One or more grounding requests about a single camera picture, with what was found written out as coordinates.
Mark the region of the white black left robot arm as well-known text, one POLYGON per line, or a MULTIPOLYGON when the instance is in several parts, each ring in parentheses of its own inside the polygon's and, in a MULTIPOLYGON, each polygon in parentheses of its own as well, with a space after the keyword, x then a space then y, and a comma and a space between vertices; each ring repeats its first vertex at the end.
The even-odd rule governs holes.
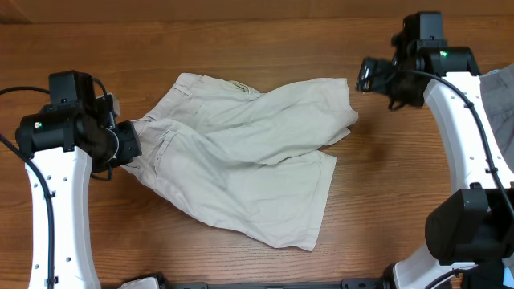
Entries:
POLYGON ((92 258, 88 190, 141 155, 133 123, 116 122, 112 93, 79 71, 49 76, 50 103, 24 116, 16 131, 32 200, 31 288, 98 288, 92 258))

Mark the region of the grey shorts pile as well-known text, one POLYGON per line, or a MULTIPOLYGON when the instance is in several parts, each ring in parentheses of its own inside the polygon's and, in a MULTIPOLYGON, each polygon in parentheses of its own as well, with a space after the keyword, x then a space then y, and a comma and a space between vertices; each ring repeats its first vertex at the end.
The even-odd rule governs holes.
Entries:
POLYGON ((480 89, 487 118, 499 149, 513 166, 513 65, 480 77, 480 89))

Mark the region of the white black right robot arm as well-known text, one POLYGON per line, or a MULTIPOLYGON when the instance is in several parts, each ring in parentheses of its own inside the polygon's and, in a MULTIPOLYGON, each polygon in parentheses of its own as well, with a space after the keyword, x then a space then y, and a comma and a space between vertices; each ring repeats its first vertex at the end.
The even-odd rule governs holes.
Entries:
POLYGON ((345 288, 506 288, 513 275, 513 174, 483 106, 480 71, 468 47, 451 47, 439 12, 404 18, 391 60, 363 60, 356 88, 388 96, 396 111, 427 106, 438 125, 451 195, 431 212, 425 243, 379 279, 348 279, 345 288))

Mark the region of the beige cargo shorts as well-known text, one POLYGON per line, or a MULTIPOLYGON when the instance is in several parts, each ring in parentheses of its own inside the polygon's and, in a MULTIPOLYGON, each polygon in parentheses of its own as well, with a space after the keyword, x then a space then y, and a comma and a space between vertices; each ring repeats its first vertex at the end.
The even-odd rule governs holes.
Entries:
POLYGON ((311 251, 337 164, 323 147, 357 118, 344 78, 259 92, 183 73, 134 121, 142 154, 125 168, 200 222, 311 251))

